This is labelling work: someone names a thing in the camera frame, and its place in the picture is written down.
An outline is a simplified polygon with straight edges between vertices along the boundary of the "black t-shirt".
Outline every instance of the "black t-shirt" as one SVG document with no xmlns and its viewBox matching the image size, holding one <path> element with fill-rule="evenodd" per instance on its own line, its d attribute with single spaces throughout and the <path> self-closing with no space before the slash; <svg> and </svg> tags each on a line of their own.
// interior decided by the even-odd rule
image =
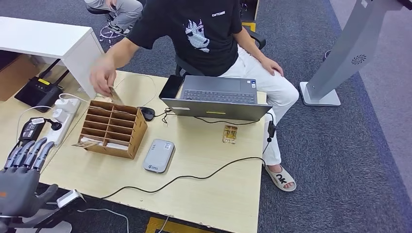
<svg viewBox="0 0 412 233">
<path fill-rule="evenodd" d="M 219 76 L 238 58 L 232 34 L 241 30 L 239 0 L 148 0 L 127 38 L 150 50 L 167 35 L 181 59 L 207 76 Z"/>
</svg>

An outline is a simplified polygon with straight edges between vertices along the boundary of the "laptop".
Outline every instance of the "laptop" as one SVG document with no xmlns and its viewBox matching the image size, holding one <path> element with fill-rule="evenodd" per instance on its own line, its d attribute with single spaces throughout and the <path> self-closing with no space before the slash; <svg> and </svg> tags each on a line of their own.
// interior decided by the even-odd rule
<svg viewBox="0 0 412 233">
<path fill-rule="evenodd" d="M 259 120 L 272 106 L 257 104 L 256 80 L 187 75 L 180 99 L 162 98 L 178 116 Z"/>
</svg>

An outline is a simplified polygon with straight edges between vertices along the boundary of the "foot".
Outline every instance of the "foot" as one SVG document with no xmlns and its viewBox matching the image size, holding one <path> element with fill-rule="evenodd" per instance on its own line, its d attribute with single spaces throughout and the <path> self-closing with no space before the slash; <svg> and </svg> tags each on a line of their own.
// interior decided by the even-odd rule
<svg viewBox="0 0 412 233">
<path fill-rule="evenodd" d="M 271 173 L 269 173 L 272 177 L 272 180 L 275 182 L 275 184 L 278 186 L 279 185 L 279 181 L 277 181 L 277 178 L 279 178 L 278 174 L 282 173 L 283 167 L 280 164 L 277 165 L 268 165 L 267 166 L 267 170 L 269 170 Z M 283 185 L 284 189 L 290 189 L 291 191 L 293 191 L 295 189 L 295 182 L 294 181 L 290 181 L 287 182 L 286 184 Z"/>
<path fill-rule="evenodd" d="M 119 26 L 113 24 L 113 21 L 109 21 L 107 23 L 107 27 L 110 30 L 114 31 L 115 33 L 121 34 L 121 35 L 127 35 L 130 32 L 130 29 L 128 29 L 128 28 L 127 29 L 121 29 Z"/>
</svg>

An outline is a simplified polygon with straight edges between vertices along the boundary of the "man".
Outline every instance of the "man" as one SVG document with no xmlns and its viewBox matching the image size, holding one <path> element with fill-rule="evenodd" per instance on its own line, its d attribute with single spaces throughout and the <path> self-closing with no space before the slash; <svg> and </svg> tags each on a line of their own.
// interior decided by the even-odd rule
<svg viewBox="0 0 412 233">
<path fill-rule="evenodd" d="M 122 35 L 130 32 L 130 27 L 141 16 L 143 5 L 137 0 L 85 0 L 94 9 L 107 10 L 116 13 L 114 20 L 107 27 Z"/>
<path fill-rule="evenodd" d="M 95 91 L 110 96 L 116 68 L 126 65 L 139 47 L 152 49 L 155 40 L 169 36 L 176 53 L 207 76 L 256 79 L 257 90 L 267 93 L 269 112 L 277 124 L 297 101 L 298 92 L 283 77 L 282 68 L 256 47 L 240 20 L 239 0 L 149 0 L 141 20 L 127 38 L 115 44 L 96 63 L 90 81 Z M 266 129 L 270 115 L 266 115 Z M 266 170 L 281 190 L 296 184 L 280 165 L 276 137 L 263 154 Z"/>
</svg>

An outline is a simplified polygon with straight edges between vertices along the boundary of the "robotic hand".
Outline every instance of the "robotic hand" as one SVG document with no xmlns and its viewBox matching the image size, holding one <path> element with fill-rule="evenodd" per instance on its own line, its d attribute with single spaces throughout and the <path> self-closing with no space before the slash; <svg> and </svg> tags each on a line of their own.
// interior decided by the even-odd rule
<svg viewBox="0 0 412 233">
<path fill-rule="evenodd" d="M 54 142 L 47 143 L 36 159 L 46 141 L 47 138 L 42 138 L 15 148 L 0 171 L 0 233 L 7 232 L 15 218 L 34 216 L 57 191 L 58 186 L 53 184 L 43 194 L 35 194 L 40 170 L 54 146 Z"/>
</svg>

